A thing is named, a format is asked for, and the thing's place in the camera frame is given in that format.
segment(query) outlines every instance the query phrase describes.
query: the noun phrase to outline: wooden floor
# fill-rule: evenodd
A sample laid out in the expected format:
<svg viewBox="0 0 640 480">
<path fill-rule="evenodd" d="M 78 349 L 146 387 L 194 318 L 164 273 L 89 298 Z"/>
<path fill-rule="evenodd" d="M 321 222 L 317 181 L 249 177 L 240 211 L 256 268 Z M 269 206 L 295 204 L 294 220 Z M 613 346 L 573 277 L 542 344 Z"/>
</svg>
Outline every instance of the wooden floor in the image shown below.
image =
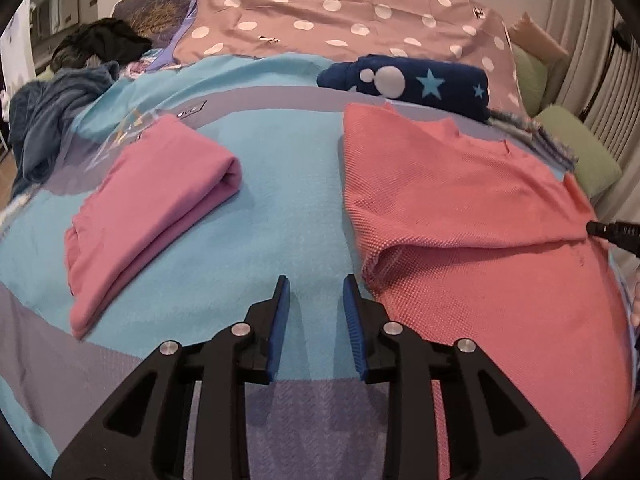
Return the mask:
<svg viewBox="0 0 640 480">
<path fill-rule="evenodd" d="M 14 182 L 15 172 L 14 154 L 9 153 L 2 162 L 0 162 L 0 209 L 9 203 L 11 185 Z"/>
</svg>

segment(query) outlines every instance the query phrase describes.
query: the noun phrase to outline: pink shirt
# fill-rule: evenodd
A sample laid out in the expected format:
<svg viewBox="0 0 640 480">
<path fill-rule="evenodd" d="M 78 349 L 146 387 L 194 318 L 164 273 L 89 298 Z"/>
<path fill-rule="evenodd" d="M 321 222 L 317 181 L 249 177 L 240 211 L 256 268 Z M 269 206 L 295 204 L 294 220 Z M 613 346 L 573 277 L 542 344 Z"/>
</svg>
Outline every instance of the pink shirt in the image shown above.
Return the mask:
<svg viewBox="0 0 640 480">
<path fill-rule="evenodd" d="M 229 150 L 173 116 L 126 146 L 65 232 L 73 335 L 90 330 L 146 264 L 235 194 L 240 181 Z"/>
<path fill-rule="evenodd" d="M 344 115 L 344 164 L 374 297 L 423 338 L 477 341 L 586 474 L 626 421 L 631 370 L 622 298 L 574 177 L 558 182 L 509 141 L 467 137 L 453 120 L 357 104 Z M 442 409 L 438 423 L 444 436 Z"/>
</svg>

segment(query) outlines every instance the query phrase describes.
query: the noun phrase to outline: grey stripe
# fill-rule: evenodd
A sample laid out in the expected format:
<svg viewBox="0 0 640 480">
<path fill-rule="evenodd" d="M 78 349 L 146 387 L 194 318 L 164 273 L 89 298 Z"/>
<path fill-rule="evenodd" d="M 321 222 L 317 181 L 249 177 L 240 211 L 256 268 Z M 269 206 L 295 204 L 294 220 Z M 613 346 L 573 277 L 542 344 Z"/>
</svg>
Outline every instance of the grey stripe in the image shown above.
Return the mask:
<svg viewBox="0 0 640 480">
<path fill-rule="evenodd" d="M 382 97 L 343 92 L 329 88 L 313 86 L 255 86 L 237 88 L 224 92 L 212 92 L 204 96 L 194 97 L 178 107 L 164 113 L 178 115 L 194 107 L 202 109 L 186 115 L 184 123 L 197 130 L 234 112 L 247 110 L 310 110 L 315 112 L 342 112 L 349 103 L 382 105 Z M 465 133 L 478 139 L 501 140 L 506 134 L 495 128 L 488 128 L 466 117 L 429 108 L 425 106 L 394 103 L 394 107 L 405 117 L 414 121 L 439 121 L 453 118 L 458 127 Z M 94 190 L 104 179 L 119 151 L 114 150 L 109 158 L 96 168 L 87 171 L 89 156 L 98 145 L 79 136 L 65 139 L 61 155 L 58 157 L 56 171 L 45 184 L 44 189 L 56 195 L 78 194 Z"/>
<path fill-rule="evenodd" d="M 247 385 L 246 392 L 252 480 L 382 478 L 385 387 L 354 378 Z"/>
<path fill-rule="evenodd" d="M 62 450 L 140 360 L 80 342 L 0 283 L 0 376 Z"/>
<path fill-rule="evenodd" d="M 0 375 L 58 450 L 140 362 L 76 341 L 23 306 L 1 283 L 0 356 Z M 268 387 L 248 384 L 252 479 L 378 480 L 386 406 L 386 388 L 366 386 L 357 379 L 279 381 Z M 191 451 L 188 446 L 187 478 Z"/>
</svg>

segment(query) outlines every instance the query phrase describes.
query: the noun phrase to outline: black cable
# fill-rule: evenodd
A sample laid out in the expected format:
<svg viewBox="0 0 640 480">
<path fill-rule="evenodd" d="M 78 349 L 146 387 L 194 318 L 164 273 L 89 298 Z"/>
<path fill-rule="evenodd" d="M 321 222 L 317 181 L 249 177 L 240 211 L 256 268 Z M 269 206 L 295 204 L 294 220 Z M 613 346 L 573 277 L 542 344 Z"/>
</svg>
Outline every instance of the black cable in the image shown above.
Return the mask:
<svg viewBox="0 0 640 480">
<path fill-rule="evenodd" d="M 618 22 L 616 27 L 611 31 L 611 37 L 609 40 L 609 57 L 607 57 L 607 62 L 604 64 L 604 68 L 602 69 L 602 73 L 600 74 L 600 81 L 598 81 L 598 85 L 591 96 L 591 100 L 589 104 L 580 112 L 578 118 L 584 122 L 588 117 L 589 112 L 593 108 L 593 105 L 596 102 L 598 94 L 600 93 L 600 89 L 604 84 L 604 79 L 607 77 L 607 73 L 609 72 L 609 67 L 611 66 L 611 61 L 613 61 L 613 54 L 616 50 L 616 46 L 620 47 L 625 52 L 631 52 L 631 44 L 634 38 L 631 35 L 631 31 L 626 26 L 625 22 Z"/>
<path fill-rule="evenodd" d="M 607 61 L 604 64 L 604 68 L 602 69 L 602 72 L 600 73 L 600 80 L 598 81 L 598 85 L 596 86 L 596 89 L 593 91 L 593 95 L 589 100 L 589 104 L 587 104 L 586 107 L 580 112 L 580 115 L 578 115 L 578 118 L 582 122 L 584 122 L 584 120 L 588 117 L 589 112 L 591 112 L 591 109 L 593 108 L 593 105 L 595 104 L 596 99 L 598 98 L 600 89 L 604 84 L 604 79 L 607 77 L 607 73 L 609 72 L 611 61 L 613 61 L 613 53 L 615 52 L 615 49 L 616 49 L 616 43 L 614 42 L 613 35 L 612 35 L 612 37 L 609 40 L 609 55 L 607 56 Z"/>
</svg>

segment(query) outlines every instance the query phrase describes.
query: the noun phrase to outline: polka dot bedsheet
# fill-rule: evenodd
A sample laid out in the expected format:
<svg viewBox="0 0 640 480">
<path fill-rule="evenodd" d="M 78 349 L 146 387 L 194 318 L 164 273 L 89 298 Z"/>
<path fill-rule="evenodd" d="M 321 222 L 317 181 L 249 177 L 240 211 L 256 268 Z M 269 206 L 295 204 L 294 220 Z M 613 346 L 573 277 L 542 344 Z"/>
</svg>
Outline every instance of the polka dot bedsheet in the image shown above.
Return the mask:
<svg viewBox="0 0 640 480">
<path fill-rule="evenodd" d="M 490 107 L 523 111 L 502 17 L 473 0 L 197 0 L 173 56 L 185 65 L 213 55 L 284 52 L 471 64 L 488 76 Z"/>
</svg>

